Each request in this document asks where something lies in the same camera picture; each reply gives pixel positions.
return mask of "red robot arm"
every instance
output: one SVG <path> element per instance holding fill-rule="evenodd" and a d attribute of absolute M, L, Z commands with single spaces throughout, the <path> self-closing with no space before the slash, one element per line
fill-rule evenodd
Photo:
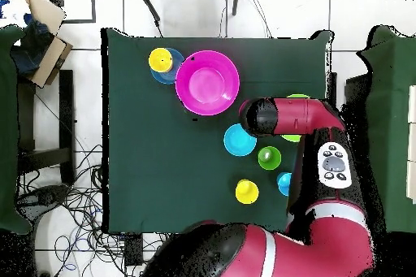
<path fill-rule="evenodd" d="M 315 99 L 269 97 L 244 102 L 239 114 L 254 136 L 304 135 L 286 236 L 242 223 L 200 223 L 168 241 L 142 277 L 357 277 L 371 268 L 371 234 L 337 111 Z"/>

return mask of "lime green cup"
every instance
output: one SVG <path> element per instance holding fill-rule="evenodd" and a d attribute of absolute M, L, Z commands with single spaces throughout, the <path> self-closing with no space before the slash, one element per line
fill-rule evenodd
<path fill-rule="evenodd" d="M 258 164 L 261 168 L 267 171 L 276 169 L 282 161 L 282 154 L 280 151 L 271 146 L 261 148 L 258 152 Z"/>

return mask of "tiled floor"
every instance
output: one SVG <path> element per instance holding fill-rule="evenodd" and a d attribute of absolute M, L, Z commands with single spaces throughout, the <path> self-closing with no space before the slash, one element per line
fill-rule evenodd
<path fill-rule="evenodd" d="M 89 11 L 89 0 L 69 0 L 68 19 L 83 19 L 80 12 Z M 399 32 L 412 35 L 416 32 L 415 0 L 258 0 L 273 37 L 306 38 L 320 29 L 331 29 L 335 33 L 332 44 L 331 69 L 338 73 L 337 105 L 344 102 L 344 84 L 349 77 L 366 72 L 366 66 L 355 54 L 366 46 L 371 28 L 377 24 L 393 24 Z M 74 11 L 73 2 L 80 9 Z M 161 30 L 165 37 L 218 37 L 219 22 L 223 12 L 224 0 L 151 0 L 161 18 Z M 95 0 L 95 24 L 64 24 L 59 36 L 74 45 L 73 51 L 63 65 L 63 69 L 74 71 L 76 104 L 77 161 L 84 158 L 84 152 L 90 151 L 102 142 L 102 70 L 100 59 L 100 28 L 117 28 L 132 36 L 158 37 L 152 15 L 141 0 Z M 232 0 L 228 0 L 228 37 L 265 37 L 266 29 L 257 13 L 253 0 L 239 0 L 238 12 L 232 16 Z M 225 17 L 222 23 L 221 37 L 225 37 Z M 37 94 L 57 114 L 57 79 L 51 86 L 38 89 Z M 37 100 L 35 110 L 35 137 L 37 149 L 55 148 L 59 143 L 58 120 Z M 91 164 L 100 163 L 101 147 L 95 149 L 89 157 Z M 80 179 L 77 186 L 88 187 L 88 177 Z M 57 169 L 47 168 L 41 171 L 36 186 L 59 184 Z M 72 216 L 58 208 L 46 214 L 38 228 L 36 249 L 37 263 L 40 269 L 54 274 L 62 266 L 66 246 L 55 255 L 54 244 L 61 235 L 69 235 L 76 224 Z M 146 240 L 156 240 L 156 235 L 146 235 Z M 150 258 L 157 246 L 150 246 L 145 253 Z M 80 277 L 80 273 L 89 265 L 93 251 L 84 251 L 79 246 L 67 263 L 78 266 L 70 271 L 63 269 L 59 277 Z M 84 277 L 124 277 L 108 258 L 94 258 Z M 122 258 L 116 261 L 124 268 Z M 141 267 L 134 270 L 138 275 Z"/>

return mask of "small yellow cup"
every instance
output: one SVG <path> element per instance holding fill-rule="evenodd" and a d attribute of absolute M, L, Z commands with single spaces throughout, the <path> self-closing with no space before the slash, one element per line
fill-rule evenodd
<path fill-rule="evenodd" d="M 164 48 L 154 49 L 149 56 L 149 65 L 154 71 L 168 72 L 173 66 L 172 55 Z"/>
<path fill-rule="evenodd" d="M 258 187 L 249 180 L 240 180 L 236 186 L 236 198 L 242 204 L 252 204 L 258 199 Z"/>

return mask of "magenta bowl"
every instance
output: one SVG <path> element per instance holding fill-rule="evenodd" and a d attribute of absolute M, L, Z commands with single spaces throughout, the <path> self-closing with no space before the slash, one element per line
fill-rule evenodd
<path fill-rule="evenodd" d="M 182 62 L 175 87 L 188 110 L 197 115 L 217 115 L 236 99 L 240 78 L 236 66 L 227 56 L 203 50 Z"/>

